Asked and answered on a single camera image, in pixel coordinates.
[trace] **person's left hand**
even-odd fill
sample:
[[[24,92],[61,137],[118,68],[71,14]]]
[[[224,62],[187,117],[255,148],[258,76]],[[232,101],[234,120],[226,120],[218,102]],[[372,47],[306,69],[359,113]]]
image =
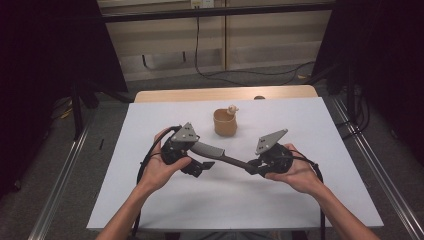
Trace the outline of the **person's left hand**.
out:
[[[156,134],[154,141],[164,132]],[[178,170],[184,168],[191,162],[191,158],[183,157],[176,161],[174,164],[167,165],[161,157],[161,142],[154,147],[149,163],[144,169],[143,176],[140,179],[139,185],[148,187],[149,189],[156,191],[163,187],[171,176]]]

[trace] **white table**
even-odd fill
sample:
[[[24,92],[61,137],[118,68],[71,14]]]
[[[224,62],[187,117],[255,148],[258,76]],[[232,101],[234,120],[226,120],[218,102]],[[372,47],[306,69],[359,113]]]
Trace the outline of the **white table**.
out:
[[[230,104],[240,108],[239,128],[234,137],[223,138],[214,133],[212,114]],[[131,104],[87,228],[101,230],[125,201],[153,136],[163,128],[186,122],[192,123],[201,142],[224,148],[226,155],[244,161],[256,157],[259,137],[287,128],[289,132],[280,143],[291,142],[318,162],[326,185],[365,225],[383,225],[324,102],[310,97]],[[189,155],[201,162],[210,161]],[[199,178],[177,172],[147,200],[140,221],[143,231],[173,232],[319,226],[319,206],[310,196],[219,161]]]

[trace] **power outlet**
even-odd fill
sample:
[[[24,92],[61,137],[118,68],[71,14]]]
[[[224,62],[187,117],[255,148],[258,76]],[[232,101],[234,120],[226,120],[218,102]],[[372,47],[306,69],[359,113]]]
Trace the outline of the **power outlet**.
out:
[[[203,0],[202,8],[214,8],[214,0]]]
[[[191,0],[191,8],[202,8],[202,0]]]

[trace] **dark background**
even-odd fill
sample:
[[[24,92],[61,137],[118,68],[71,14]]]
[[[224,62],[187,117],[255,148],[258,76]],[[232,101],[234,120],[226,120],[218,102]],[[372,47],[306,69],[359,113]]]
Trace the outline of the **dark background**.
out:
[[[126,91],[105,25],[60,20],[84,15],[100,16],[96,1],[0,2],[0,196],[25,172],[74,81]]]
[[[424,164],[423,4],[337,2],[355,5],[332,12],[313,74],[340,64],[327,76],[336,94],[351,67],[367,99]],[[70,96],[74,82],[127,90],[105,25],[72,21],[82,16],[100,16],[95,0],[0,2],[1,195],[25,172],[54,103]]]

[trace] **orange cup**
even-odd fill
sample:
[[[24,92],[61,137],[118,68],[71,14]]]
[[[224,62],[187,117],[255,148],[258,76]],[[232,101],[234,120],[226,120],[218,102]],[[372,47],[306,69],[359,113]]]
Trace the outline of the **orange cup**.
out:
[[[213,122],[216,134],[223,137],[232,137],[237,131],[236,115],[228,114],[228,109],[217,109],[213,113]]]

